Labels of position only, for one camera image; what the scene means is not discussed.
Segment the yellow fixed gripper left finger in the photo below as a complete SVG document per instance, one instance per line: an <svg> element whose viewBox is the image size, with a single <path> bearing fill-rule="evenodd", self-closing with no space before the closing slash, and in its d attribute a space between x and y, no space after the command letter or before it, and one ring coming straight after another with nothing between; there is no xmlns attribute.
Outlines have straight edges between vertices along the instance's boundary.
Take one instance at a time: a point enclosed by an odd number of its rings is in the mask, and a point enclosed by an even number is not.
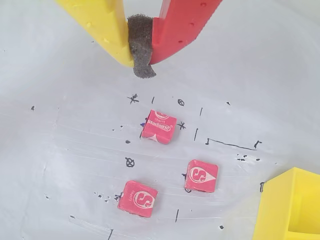
<svg viewBox="0 0 320 240"><path fill-rule="evenodd" d="M122 0L58 0L57 3L118 63L134 66Z"/></svg>

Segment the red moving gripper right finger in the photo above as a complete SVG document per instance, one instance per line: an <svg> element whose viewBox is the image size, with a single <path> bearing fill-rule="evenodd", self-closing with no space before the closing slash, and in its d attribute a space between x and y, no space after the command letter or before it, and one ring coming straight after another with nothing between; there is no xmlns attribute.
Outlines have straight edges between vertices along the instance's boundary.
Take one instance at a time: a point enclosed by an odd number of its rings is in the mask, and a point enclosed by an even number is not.
<svg viewBox="0 0 320 240"><path fill-rule="evenodd" d="M128 43L134 74L141 79L155 77L152 65L192 43L220 3L220 0L164 0L158 17L130 16Z"/></svg>

